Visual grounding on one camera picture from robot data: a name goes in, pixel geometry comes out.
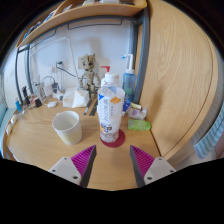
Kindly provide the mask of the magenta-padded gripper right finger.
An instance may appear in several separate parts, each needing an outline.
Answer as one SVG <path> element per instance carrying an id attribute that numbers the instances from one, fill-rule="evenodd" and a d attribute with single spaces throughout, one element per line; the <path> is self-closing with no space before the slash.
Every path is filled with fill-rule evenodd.
<path id="1" fill-rule="evenodd" d="M 154 158 L 133 145 L 130 146 L 130 158 L 138 187 L 148 185 L 175 172 L 175 169 L 163 157 Z"/>

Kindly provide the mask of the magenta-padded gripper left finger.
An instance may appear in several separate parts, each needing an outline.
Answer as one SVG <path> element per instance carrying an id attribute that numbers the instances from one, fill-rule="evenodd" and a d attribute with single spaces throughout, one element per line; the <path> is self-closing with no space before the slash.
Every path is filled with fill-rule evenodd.
<path id="1" fill-rule="evenodd" d="M 62 157 L 49 169 L 49 172 L 86 188 L 90 180 L 96 154 L 96 146 L 90 146 L 71 158 Z"/>

